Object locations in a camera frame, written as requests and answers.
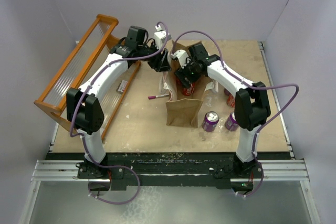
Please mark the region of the brown canvas tote bag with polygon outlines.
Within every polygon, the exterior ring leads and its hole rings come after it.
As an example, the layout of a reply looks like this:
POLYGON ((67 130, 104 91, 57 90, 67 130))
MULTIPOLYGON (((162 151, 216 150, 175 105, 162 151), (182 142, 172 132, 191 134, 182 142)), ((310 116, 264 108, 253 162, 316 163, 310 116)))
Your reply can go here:
POLYGON ((208 90, 213 87, 213 80, 202 75, 193 84, 193 93, 185 96, 182 93, 183 87, 177 82, 175 71, 180 67, 179 61, 168 59, 171 71, 162 73, 159 88, 166 90, 169 94, 169 100, 166 102, 166 124, 168 126, 178 127, 198 127, 198 113, 202 107, 204 97, 208 90))

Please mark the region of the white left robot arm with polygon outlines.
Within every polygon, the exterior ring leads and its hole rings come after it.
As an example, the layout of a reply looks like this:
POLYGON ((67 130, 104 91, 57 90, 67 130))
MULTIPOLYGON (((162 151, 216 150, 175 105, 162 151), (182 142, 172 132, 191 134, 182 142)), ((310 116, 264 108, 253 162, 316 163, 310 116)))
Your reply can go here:
POLYGON ((101 102, 111 85, 134 63, 146 61, 156 72, 168 71, 168 50, 171 40, 167 25, 158 22, 153 42, 149 44, 148 31, 131 26, 128 34, 113 46, 101 67, 79 88, 69 88, 66 93, 69 135, 79 136, 85 149, 85 159, 90 162, 90 173, 96 178, 108 172, 106 152, 101 139, 104 112, 101 102))

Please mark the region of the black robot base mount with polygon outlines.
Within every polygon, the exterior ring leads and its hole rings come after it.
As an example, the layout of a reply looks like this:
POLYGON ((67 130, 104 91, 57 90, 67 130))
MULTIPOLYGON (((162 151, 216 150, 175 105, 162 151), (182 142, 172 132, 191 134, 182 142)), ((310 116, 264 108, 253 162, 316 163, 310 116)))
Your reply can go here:
POLYGON ((289 152, 261 152, 258 159, 240 165, 234 153, 108 153, 101 166, 83 153, 49 153, 46 160, 69 164, 75 178, 102 183, 111 190, 128 186, 215 187, 252 190, 268 163, 291 160, 289 152))

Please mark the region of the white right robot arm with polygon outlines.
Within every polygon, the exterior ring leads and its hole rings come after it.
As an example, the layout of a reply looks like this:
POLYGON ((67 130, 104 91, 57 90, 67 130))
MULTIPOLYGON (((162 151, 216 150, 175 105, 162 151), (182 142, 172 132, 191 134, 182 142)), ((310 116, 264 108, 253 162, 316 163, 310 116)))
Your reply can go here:
POLYGON ((233 171, 246 177, 257 164, 256 145, 261 127, 271 114, 268 94, 263 82, 251 82, 225 65, 216 54, 210 55, 202 43, 171 53, 180 66, 174 71, 182 86, 189 88, 206 76, 217 81, 235 99, 234 117, 239 126, 239 143, 234 155, 233 171))

